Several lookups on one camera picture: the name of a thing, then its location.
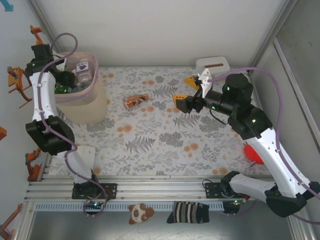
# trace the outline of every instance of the red ball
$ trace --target red ball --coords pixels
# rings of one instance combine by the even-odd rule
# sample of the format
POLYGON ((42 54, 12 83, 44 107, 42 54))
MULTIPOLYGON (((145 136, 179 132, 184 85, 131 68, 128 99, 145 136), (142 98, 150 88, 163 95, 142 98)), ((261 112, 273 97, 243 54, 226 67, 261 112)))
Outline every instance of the red ball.
POLYGON ((248 144, 244 146, 244 154, 251 162, 264 164, 264 161, 262 161, 258 153, 248 144))

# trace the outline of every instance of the metal frame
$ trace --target metal frame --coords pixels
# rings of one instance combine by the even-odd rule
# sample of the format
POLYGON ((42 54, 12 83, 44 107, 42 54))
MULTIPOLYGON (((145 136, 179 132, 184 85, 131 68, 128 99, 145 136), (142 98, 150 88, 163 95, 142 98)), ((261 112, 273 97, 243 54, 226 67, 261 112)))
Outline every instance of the metal frame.
POLYGON ((286 59, 284 52, 282 51, 282 48, 281 48, 277 38, 275 38, 273 40, 273 46, 274 46, 275 51, 281 61, 281 64, 282 64, 283 69, 285 71, 285 74, 290 82, 290 85, 292 87, 292 91, 295 95, 295 98, 296 98, 298 104, 299 104, 299 107, 300 107, 301 112, 303 114, 303 117, 306 121, 306 124, 308 125, 308 128, 309 128, 310 133, 312 135, 312 138, 315 142, 317 150, 320 153, 320 130, 315 122, 314 117, 312 116, 312 114, 309 110, 308 104, 307 104, 307 102, 306 102, 306 100, 305 100, 305 98, 299 88, 299 85, 295 79, 294 74, 291 71, 290 65, 286 59))
POLYGON ((256 53, 254 59, 252 60, 251 66, 256 67, 261 60, 262 56, 266 52, 269 45, 273 42, 276 35, 284 25, 285 21, 289 17, 290 13, 294 9, 295 5, 297 4, 298 0, 286 0, 283 4, 279 14, 276 16, 269 32, 265 36, 263 43, 261 44, 258 52, 256 53))
MULTIPOLYGON (((105 205, 104 212, 128 212, 132 204, 140 204, 140 201, 109 201, 105 205)), ((172 212, 174 201, 143 201, 147 208, 153 208, 155 212, 172 212)), ((209 211, 224 211, 223 201, 206 201, 209 211)), ((75 201, 40 201, 36 203, 36 212, 83 212, 84 202, 75 201)), ((96 212, 94 209, 87 209, 88 213, 96 212)))
MULTIPOLYGON (((37 0, 26 0, 33 14, 36 16, 40 26, 46 33, 48 40, 53 41, 56 34, 47 21, 41 6, 37 0)), ((251 66, 256 66, 261 60, 267 47, 274 41, 277 33, 283 26, 289 14, 295 7, 298 0, 286 0, 279 14, 274 20, 272 27, 267 33, 261 47, 257 51, 251 66)), ((64 48, 57 42, 55 44, 57 52, 63 52, 64 48)), ((20 227, 17 229, 13 240, 26 240, 29 230, 33 224, 35 207, 37 202, 82 202, 71 199, 73 181, 69 176, 50 176, 51 156, 47 154, 45 163, 41 166, 38 181, 31 182, 25 195, 23 208, 23 218, 20 227)), ((270 176, 252 176, 261 180, 270 181, 270 176)), ((202 187, 203 179, 210 179, 219 182, 219 176, 98 176, 101 183, 117 183, 117 199, 113 202, 132 201, 212 201, 206 199, 206 194, 202 187)), ((299 212, 301 217, 309 219, 304 208, 299 212)), ((288 225, 292 233, 292 238, 296 240, 316 239, 313 228, 310 224, 301 222, 293 216, 288 217, 288 225)))

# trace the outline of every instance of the small white box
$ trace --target small white box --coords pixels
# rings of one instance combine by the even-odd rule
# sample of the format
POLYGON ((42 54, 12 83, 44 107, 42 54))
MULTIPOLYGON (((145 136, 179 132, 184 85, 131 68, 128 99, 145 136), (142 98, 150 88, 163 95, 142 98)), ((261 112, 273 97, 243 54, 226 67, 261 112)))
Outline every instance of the small white box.
POLYGON ((218 77, 230 71, 229 63, 223 56, 215 56, 208 58, 201 58, 195 62, 195 67, 204 66, 209 69, 211 76, 218 77))

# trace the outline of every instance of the plastic bottle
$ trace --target plastic bottle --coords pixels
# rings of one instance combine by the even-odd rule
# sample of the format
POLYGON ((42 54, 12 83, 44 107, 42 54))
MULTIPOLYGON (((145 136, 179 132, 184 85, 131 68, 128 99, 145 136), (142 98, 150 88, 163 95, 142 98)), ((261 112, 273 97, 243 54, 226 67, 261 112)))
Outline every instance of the plastic bottle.
POLYGON ((71 87, 56 84, 54 87, 54 94, 69 94, 71 93, 71 87))
POLYGON ((89 69, 89 62, 86 59, 80 60, 76 65, 75 76, 79 83, 91 83, 92 75, 89 69))
POLYGON ((153 95, 152 93, 148 94, 140 94, 140 95, 133 95, 128 96, 123 99, 124 105, 127 109, 133 108, 134 106, 143 103, 149 99, 152 99, 153 95))
POLYGON ((92 81, 78 82, 76 87, 72 88, 71 93, 74 94, 85 90, 87 87, 91 85, 91 82, 92 81))

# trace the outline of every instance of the orange clamp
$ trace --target orange clamp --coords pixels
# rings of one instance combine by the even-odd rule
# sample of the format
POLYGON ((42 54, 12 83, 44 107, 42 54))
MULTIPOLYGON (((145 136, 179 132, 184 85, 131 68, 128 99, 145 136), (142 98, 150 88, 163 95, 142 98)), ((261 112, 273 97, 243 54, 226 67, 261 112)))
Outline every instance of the orange clamp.
POLYGON ((30 32, 35 36, 35 38, 36 38, 35 43, 37 45, 44 44, 44 42, 42 41, 41 37, 38 34, 38 33, 42 33, 41 27, 34 27, 34 26, 30 25, 30 32))
POLYGON ((11 214, 11 216, 4 222, 3 225, 0 226, 0 236, 5 240, 10 240, 11 235, 14 233, 15 230, 11 232, 7 232, 6 228, 8 225, 15 219, 15 217, 20 213, 22 208, 22 204, 19 204, 17 209, 11 214))
POLYGON ((7 136, 7 130, 0 127, 0 140, 2 140, 5 136, 7 136))
POLYGON ((9 91, 9 93, 12 93, 13 91, 17 90, 21 96, 26 100, 24 104, 22 104, 19 108, 22 108, 24 105, 26 105, 28 102, 32 101, 32 98, 28 98, 24 91, 32 86, 31 81, 29 79, 29 76, 25 73, 23 69, 20 67, 12 68, 11 66, 7 69, 8 72, 8 86, 11 87, 14 85, 14 88, 9 91), (22 84, 22 77, 23 75, 26 77, 29 86, 25 87, 22 84))
POLYGON ((25 165, 26 165, 26 168, 28 169, 28 173, 29 173, 27 180, 29 182, 34 182, 34 181, 37 181, 37 179, 38 179, 38 175, 39 175, 41 167, 38 164, 31 166, 31 163, 39 157, 40 152, 41 152, 41 150, 38 147, 37 150, 34 150, 31 153, 25 154, 25 165))

